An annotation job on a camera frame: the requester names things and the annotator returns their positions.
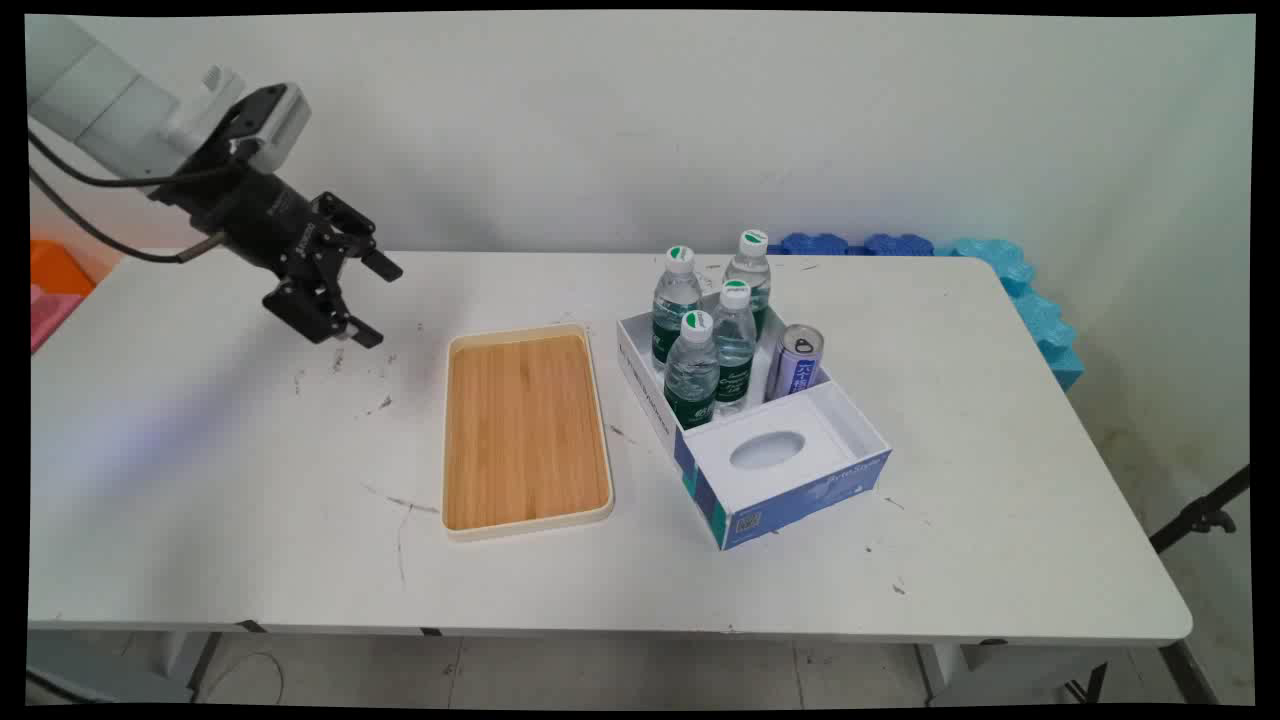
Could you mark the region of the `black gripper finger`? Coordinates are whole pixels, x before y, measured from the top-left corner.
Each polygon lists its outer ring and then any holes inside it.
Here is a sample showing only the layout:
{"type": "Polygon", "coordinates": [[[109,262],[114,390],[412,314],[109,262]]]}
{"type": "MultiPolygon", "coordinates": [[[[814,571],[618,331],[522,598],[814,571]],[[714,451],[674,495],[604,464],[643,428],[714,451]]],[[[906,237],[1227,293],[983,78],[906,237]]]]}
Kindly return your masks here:
{"type": "Polygon", "coordinates": [[[323,286],[282,281],[262,299],[262,306],[314,345],[348,340],[375,348],[384,341],[381,332],[352,315],[342,297],[333,300],[323,286]]]}
{"type": "Polygon", "coordinates": [[[370,218],[333,192],[317,196],[317,214],[323,219],[321,247],[361,261],[385,282],[396,282],[403,275],[403,269],[379,249],[374,237],[376,227],[370,218]]]}

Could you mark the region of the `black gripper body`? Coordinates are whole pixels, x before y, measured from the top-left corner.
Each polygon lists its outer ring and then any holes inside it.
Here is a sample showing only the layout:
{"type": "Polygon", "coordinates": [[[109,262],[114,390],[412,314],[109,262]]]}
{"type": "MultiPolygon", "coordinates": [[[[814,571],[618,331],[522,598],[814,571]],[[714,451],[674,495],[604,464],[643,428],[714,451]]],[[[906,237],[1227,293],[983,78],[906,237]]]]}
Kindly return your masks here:
{"type": "Polygon", "coordinates": [[[160,184],[150,199],[180,209],[205,234],[225,234],[230,252],[279,282],[317,282],[317,254],[321,263],[351,255],[339,240],[352,236],[279,176],[236,160],[192,160],[180,169],[184,174],[206,170],[211,174],[201,179],[160,184]]]}

